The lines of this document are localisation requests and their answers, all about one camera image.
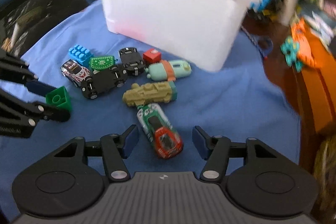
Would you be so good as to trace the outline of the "orange box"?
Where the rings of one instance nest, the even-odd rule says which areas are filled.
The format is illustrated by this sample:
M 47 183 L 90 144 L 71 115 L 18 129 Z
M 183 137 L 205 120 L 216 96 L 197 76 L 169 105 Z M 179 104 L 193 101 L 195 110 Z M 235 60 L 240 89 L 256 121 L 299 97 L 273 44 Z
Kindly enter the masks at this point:
M 335 57 L 310 30 L 306 31 L 306 38 L 319 67 L 304 66 L 301 74 L 310 101 L 314 129 L 319 131 L 335 121 Z

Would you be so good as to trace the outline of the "olive toy train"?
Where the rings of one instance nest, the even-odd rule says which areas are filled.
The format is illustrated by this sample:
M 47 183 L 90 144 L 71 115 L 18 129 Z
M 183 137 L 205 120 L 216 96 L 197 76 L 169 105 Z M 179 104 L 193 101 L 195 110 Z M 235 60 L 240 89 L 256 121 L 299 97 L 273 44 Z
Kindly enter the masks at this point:
M 178 92 L 173 81 L 163 81 L 158 83 L 145 83 L 139 85 L 133 83 L 127 90 L 122 101 L 129 107 L 138 107 L 149 103 L 169 103 L 177 99 Z

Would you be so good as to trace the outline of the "red cube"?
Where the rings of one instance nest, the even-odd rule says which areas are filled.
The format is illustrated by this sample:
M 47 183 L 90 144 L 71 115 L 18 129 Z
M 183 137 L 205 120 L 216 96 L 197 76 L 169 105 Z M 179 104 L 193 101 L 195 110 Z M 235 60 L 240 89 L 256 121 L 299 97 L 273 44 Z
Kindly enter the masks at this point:
M 159 63 L 162 59 L 162 54 L 155 48 L 151 48 L 143 53 L 142 58 L 145 61 L 145 64 L 150 65 Z

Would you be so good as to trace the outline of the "blue cloth mat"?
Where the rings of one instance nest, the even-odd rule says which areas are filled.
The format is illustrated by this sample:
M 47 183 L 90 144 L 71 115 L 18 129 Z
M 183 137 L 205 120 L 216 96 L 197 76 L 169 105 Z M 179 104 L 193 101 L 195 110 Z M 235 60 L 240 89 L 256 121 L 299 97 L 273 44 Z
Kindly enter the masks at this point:
M 28 139 L 1 137 L 1 210 L 8 219 L 19 213 L 11 184 L 21 171 L 74 137 L 96 141 L 107 134 L 120 134 L 138 123 L 136 109 L 123 103 L 122 95 L 133 83 L 147 83 L 147 77 L 131 77 L 121 88 L 94 100 L 86 99 L 60 71 L 69 58 L 69 48 L 75 45 L 103 56 L 117 56 L 125 47 L 149 49 L 144 43 L 109 32 L 102 4 L 97 1 L 50 30 L 23 55 L 41 81 L 68 90 L 72 113 L 65 123 L 39 122 Z M 172 159 L 162 160 L 146 136 L 140 134 L 138 144 L 126 160 L 130 172 L 199 173 L 205 163 L 191 140 L 195 126 L 236 142 L 258 138 L 298 162 L 300 118 L 282 90 L 267 79 L 260 53 L 246 34 L 237 35 L 220 71 L 209 73 L 193 67 L 190 76 L 176 80 L 175 85 L 177 99 L 163 104 L 162 110 L 181 135 L 183 151 Z

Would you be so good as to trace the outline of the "orange dinosaur toy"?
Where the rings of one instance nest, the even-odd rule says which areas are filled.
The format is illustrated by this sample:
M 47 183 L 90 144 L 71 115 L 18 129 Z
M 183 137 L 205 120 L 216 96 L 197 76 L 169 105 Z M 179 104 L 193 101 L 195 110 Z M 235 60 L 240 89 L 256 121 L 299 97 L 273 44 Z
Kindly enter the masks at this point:
M 296 72 L 302 71 L 304 66 L 317 67 L 306 37 L 306 24 L 303 18 L 291 25 L 290 35 L 281 44 L 280 50 L 285 56 L 288 67 L 294 67 Z

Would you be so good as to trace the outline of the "white red toy car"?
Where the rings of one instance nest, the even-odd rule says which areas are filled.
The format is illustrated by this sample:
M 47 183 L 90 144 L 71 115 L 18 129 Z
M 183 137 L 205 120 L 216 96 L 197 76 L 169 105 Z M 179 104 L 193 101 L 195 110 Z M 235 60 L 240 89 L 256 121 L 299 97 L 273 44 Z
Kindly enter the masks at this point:
M 91 72 L 88 68 L 80 65 L 76 61 L 69 59 L 61 67 L 62 75 L 69 79 L 78 88 L 81 82 L 86 78 L 91 77 Z

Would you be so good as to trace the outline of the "small black toy car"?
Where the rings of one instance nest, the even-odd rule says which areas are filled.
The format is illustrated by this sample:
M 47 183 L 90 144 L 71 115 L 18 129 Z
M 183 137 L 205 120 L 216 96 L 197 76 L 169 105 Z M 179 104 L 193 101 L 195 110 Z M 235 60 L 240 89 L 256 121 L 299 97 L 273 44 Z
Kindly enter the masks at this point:
M 137 48 L 122 48 L 118 51 L 118 53 L 129 76 L 139 76 L 145 71 L 145 63 Z

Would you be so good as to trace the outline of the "green toy brick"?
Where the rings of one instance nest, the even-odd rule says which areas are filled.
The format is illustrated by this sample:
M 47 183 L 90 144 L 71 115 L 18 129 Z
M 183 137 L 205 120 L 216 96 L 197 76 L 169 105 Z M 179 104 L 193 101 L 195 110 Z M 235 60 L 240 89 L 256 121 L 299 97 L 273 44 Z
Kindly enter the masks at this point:
M 46 104 L 57 109 L 72 111 L 70 95 L 64 86 L 61 86 L 45 96 Z

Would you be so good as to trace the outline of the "green christmas toy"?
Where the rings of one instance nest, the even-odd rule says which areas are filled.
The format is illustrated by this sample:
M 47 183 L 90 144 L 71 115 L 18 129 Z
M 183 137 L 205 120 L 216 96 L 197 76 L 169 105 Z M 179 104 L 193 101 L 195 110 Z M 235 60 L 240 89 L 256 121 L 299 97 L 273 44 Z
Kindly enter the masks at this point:
M 117 59 L 114 56 L 91 57 L 89 66 L 93 71 L 103 71 L 116 64 Z

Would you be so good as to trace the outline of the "white plastic bin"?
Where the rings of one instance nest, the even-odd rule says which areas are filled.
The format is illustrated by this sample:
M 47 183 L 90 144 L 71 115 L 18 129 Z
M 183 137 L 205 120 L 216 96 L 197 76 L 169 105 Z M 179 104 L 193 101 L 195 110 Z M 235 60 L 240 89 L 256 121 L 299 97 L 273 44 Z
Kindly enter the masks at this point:
M 110 32 L 221 70 L 247 9 L 261 0 L 102 0 Z

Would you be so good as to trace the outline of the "green red toy car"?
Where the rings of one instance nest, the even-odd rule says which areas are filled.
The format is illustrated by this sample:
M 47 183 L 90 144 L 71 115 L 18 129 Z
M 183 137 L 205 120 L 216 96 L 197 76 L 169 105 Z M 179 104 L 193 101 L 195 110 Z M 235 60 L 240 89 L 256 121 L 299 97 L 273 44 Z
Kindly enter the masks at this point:
M 137 119 L 158 157 L 170 159 L 182 152 L 182 138 L 159 104 L 138 106 Z

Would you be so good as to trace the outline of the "mint snowman toy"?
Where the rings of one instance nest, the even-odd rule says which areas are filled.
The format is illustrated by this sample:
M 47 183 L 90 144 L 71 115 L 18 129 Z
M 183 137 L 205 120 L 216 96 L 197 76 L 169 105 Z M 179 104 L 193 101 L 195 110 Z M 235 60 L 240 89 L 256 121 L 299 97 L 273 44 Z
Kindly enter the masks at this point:
M 188 77 L 191 72 L 190 64 L 185 60 L 161 60 L 150 64 L 146 69 L 146 76 L 153 81 L 175 81 L 178 78 Z

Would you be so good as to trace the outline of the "blue toy brick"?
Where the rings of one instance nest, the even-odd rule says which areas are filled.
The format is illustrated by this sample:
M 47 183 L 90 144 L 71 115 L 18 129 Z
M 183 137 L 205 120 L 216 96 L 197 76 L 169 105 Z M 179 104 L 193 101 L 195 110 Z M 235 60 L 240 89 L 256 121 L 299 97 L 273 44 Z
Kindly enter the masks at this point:
M 90 59 L 93 57 L 93 53 L 81 45 L 74 45 L 68 50 L 70 58 L 84 67 L 89 67 Z

